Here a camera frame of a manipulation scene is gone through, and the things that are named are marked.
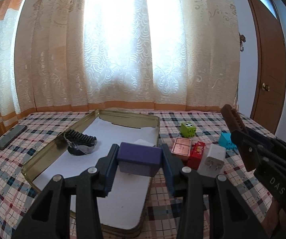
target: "smartphone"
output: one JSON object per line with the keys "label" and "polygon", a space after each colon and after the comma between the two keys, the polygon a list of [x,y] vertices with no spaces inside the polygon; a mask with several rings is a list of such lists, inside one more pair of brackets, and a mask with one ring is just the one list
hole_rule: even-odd
{"label": "smartphone", "polygon": [[0,150],[7,148],[7,146],[16,139],[24,130],[27,129],[26,125],[16,125],[6,135],[0,138]]}

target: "screw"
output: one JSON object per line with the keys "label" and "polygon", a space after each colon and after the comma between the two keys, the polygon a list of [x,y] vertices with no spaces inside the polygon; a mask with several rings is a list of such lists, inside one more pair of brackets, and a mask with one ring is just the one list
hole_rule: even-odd
{"label": "screw", "polygon": [[59,174],[53,176],[53,180],[54,180],[55,182],[58,182],[58,181],[60,181],[61,179],[62,179],[62,176],[59,175]]}
{"label": "screw", "polygon": [[217,178],[218,178],[218,180],[221,181],[221,182],[224,182],[224,181],[227,180],[226,176],[225,176],[225,175],[222,175],[222,174],[218,175]]}
{"label": "screw", "polygon": [[188,166],[184,166],[183,168],[182,168],[182,172],[183,173],[190,173],[192,171],[192,169],[190,168],[190,167],[188,167]]}
{"label": "screw", "polygon": [[90,167],[89,169],[87,169],[88,173],[96,173],[98,171],[98,169],[96,167]]}

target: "brass door knob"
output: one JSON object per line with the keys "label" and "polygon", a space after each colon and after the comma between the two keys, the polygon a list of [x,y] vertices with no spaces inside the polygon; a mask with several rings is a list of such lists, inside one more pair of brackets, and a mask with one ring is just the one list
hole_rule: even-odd
{"label": "brass door knob", "polygon": [[262,88],[264,91],[267,91],[267,92],[270,91],[270,86],[268,84],[263,83]]}

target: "checkered tablecloth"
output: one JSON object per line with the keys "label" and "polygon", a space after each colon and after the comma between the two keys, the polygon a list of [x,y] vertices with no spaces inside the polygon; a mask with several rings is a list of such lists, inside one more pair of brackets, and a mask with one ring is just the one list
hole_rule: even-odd
{"label": "checkered tablecloth", "polygon": [[[160,118],[160,143],[167,143],[171,148],[176,137],[180,136],[180,123],[191,121],[196,127],[193,143],[201,140],[209,145],[217,143],[222,131],[228,131],[222,115],[210,112],[142,112]],[[8,239],[20,220],[31,206],[37,195],[24,179],[21,168],[30,157],[59,133],[83,118],[85,112],[40,112],[33,113],[20,123],[28,128],[11,145],[0,150],[0,236]],[[266,129],[249,118],[243,117],[244,124],[258,132],[272,136]],[[224,173],[237,187],[243,198],[262,221],[271,204],[271,195],[254,177],[253,172],[246,172],[237,151],[227,151]],[[175,239],[179,224],[181,199],[173,199],[167,192],[162,169],[153,178],[148,199],[142,233],[139,239]],[[204,238],[209,237],[209,214],[204,212]],[[76,238],[75,220],[71,218],[71,237]],[[119,238],[104,233],[104,238]]]}

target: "plaid tablecloth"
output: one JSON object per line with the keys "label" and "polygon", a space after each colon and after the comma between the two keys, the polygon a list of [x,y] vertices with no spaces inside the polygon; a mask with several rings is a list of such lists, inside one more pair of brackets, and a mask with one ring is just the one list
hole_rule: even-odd
{"label": "plaid tablecloth", "polygon": [[[174,139],[180,136],[180,123],[191,121],[196,127],[193,141],[201,140],[209,145],[217,143],[222,131],[228,131],[222,115],[210,112],[142,112],[160,118],[160,143],[172,147]],[[28,128],[7,149],[0,150],[0,236],[11,235],[37,195],[24,179],[21,168],[25,162],[60,132],[83,118],[86,112],[40,112],[33,113],[20,123]],[[266,129],[249,118],[243,117],[244,124],[258,132],[272,136]],[[271,204],[271,195],[254,177],[246,172],[237,151],[227,151],[224,173],[237,187],[258,219],[262,221]],[[139,239],[175,239],[179,223],[181,199],[173,199],[167,192],[162,169],[153,178],[148,200],[145,222]],[[204,238],[209,237],[209,215],[204,212]],[[70,238],[76,238],[75,220],[71,218]],[[104,238],[119,238],[104,233]]]}

